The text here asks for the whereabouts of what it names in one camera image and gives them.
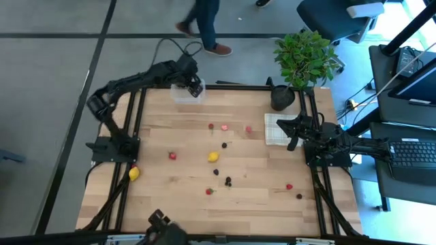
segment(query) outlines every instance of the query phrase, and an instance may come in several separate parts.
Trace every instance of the concrete floor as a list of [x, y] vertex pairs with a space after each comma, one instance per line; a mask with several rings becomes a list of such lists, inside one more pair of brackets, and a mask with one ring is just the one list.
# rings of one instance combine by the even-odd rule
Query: concrete floor
[[[174, 23], [186, 14], [191, 2], [118, 1], [108, 32], [176, 33]], [[222, 0], [215, 25], [217, 32], [293, 33], [302, 28], [303, 22], [296, 12], [300, 0], [276, 0], [261, 10], [254, 7], [253, 2]], [[110, 0], [58, 0], [55, 3], [3, 0], [0, 2], [0, 33], [99, 33], [109, 4]], [[377, 34], [363, 44], [344, 40], [337, 47], [337, 54], [347, 63], [345, 71], [327, 83], [332, 88], [337, 110], [372, 78], [368, 47], [383, 42], [377, 40]], [[111, 79], [144, 71], [150, 65], [157, 41], [106, 39], [90, 91]], [[192, 39], [177, 39], [181, 45], [190, 41]], [[206, 82], [264, 84], [268, 76], [277, 82], [283, 81], [278, 76], [279, 67], [273, 63], [273, 39], [219, 39], [218, 42], [231, 46], [234, 54], [226, 58], [204, 52], [197, 54], [199, 76]], [[96, 43], [97, 39], [93, 38], [0, 39], [0, 148], [27, 157], [24, 164], [0, 163], [0, 237], [33, 232]], [[170, 42], [164, 42], [157, 61], [178, 56], [179, 51]], [[361, 92], [355, 100], [362, 101], [370, 94]], [[353, 118], [349, 116], [347, 125], [351, 125]], [[92, 142], [96, 134], [97, 122], [85, 109], [50, 219], [49, 233], [74, 230], [84, 192], [84, 176], [91, 159], [91, 151], [84, 143]], [[355, 180], [354, 189], [366, 235], [436, 244], [432, 236], [435, 206], [392, 200], [392, 212], [385, 214], [373, 209], [380, 204], [376, 183]]]

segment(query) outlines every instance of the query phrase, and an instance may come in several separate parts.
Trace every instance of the computer monitor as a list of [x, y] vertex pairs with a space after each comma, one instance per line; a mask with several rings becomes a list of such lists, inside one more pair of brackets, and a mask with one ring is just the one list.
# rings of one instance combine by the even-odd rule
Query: computer monitor
[[436, 59], [392, 89], [389, 96], [421, 105], [436, 105]]

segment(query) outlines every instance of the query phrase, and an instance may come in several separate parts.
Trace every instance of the clear plastic container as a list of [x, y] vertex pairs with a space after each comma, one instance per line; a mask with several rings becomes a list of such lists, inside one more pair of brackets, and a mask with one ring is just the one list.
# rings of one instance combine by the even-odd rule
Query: clear plastic container
[[178, 86], [172, 84], [170, 89], [171, 98], [176, 103], [182, 103], [182, 104], [199, 104], [202, 103], [204, 98], [206, 97], [206, 83], [203, 79], [202, 81], [202, 87], [203, 92], [198, 95], [198, 97], [194, 98], [191, 93], [188, 92], [186, 88], [179, 88]]

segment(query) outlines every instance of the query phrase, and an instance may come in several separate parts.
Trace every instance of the jeans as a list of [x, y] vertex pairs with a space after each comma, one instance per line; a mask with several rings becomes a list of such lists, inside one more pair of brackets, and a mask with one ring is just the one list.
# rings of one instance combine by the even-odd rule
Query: jeans
[[196, 0], [185, 20], [182, 21], [187, 27], [197, 19], [198, 29], [203, 41], [205, 49], [215, 48], [217, 42], [215, 41], [215, 16], [218, 13], [219, 0]]

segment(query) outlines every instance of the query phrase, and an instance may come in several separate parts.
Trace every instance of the wooden table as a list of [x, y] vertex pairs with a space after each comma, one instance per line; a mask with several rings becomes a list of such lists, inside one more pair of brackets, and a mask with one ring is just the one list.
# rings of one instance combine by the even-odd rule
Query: wooden table
[[[326, 121], [336, 123], [330, 89], [316, 88], [315, 99]], [[120, 126], [127, 102], [126, 95], [114, 112]], [[297, 95], [280, 113], [299, 112]], [[270, 108], [268, 91], [209, 90], [202, 105], [181, 105], [173, 102], [169, 90], [149, 89], [139, 133], [137, 166], [141, 175], [129, 186], [122, 231], [145, 231], [147, 218], [159, 208], [192, 234], [319, 236], [303, 149], [289, 152], [286, 146], [267, 146], [265, 113], [277, 113]], [[209, 123], [215, 125], [213, 132]], [[222, 131], [221, 125], [228, 125], [228, 131]], [[246, 126], [253, 132], [246, 133]], [[231, 143], [222, 149], [223, 142]], [[221, 154], [216, 163], [207, 161], [212, 151]], [[176, 152], [177, 160], [169, 160], [168, 152]], [[106, 201], [113, 169], [113, 163], [104, 163], [89, 176], [77, 228], [85, 226]], [[231, 188], [224, 185], [227, 176], [232, 178]], [[342, 169], [330, 167], [330, 178], [336, 205], [354, 229], [362, 232], [350, 177]], [[290, 191], [285, 188], [288, 183], [294, 186]], [[216, 192], [208, 196], [207, 188]], [[302, 199], [296, 198], [299, 193]], [[332, 233], [325, 204], [324, 213], [327, 230]]]

